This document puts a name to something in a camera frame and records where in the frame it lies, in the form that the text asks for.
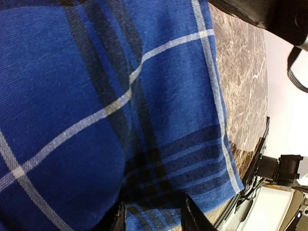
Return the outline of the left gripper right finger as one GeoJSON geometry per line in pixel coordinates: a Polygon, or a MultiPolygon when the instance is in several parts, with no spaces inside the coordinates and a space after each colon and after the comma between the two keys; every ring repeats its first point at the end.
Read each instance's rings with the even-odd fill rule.
{"type": "Polygon", "coordinates": [[[180,217],[183,231],[217,231],[194,200],[187,194],[183,195],[180,217]]]}

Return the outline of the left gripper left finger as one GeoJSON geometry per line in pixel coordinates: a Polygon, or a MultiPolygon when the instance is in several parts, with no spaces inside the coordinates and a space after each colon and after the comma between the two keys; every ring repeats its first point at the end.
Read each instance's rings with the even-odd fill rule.
{"type": "Polygon", "coordinates": [[[105,222],[108,231],[126,230],[126,207],[123,201],[117,201],[106,213],[105,222]]]}

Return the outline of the blue plaid long sleeve shirt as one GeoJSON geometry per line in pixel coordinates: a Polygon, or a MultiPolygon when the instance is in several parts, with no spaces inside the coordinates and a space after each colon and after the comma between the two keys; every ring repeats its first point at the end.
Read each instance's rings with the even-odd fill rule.
{"type": "Polygon", "coordinates": [[[0,228],[180,225],[244,188],[206,0],[0,3],[0,228]]]}

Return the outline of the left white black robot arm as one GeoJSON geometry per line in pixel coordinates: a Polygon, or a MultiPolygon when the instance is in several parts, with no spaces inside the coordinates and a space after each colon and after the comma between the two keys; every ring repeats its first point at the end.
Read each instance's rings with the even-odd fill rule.
{"type": "MultiPolygon", "coordinates": [[[[230,15],[275,34],[293,44],[287,59],[287,75],[302,92],[305,87],[294,75],[291,67],[302,50],[308,49],[308,2],[306,0],[213,0],[211,3],[230,15]]],[[[279,186],[308,191],[306,186],[296,183],[306,157],[281,155],[275,161],[272,182],[279,186]]],[[[205,217],[193,199],[181,194],[181,228],[184,231],[214,231],[216,228],[205,217]]]]}

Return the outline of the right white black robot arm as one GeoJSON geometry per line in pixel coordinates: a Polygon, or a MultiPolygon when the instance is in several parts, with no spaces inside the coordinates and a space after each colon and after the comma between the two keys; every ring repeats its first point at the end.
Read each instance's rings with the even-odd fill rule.
{"type": "Polygon", "coordinates": [[[308,158],[300,155],[281,155],[278,159],[263,156],[257,175],[268,186],[293,193],[279,231],[306,231],[308,229],[308,158]]]}

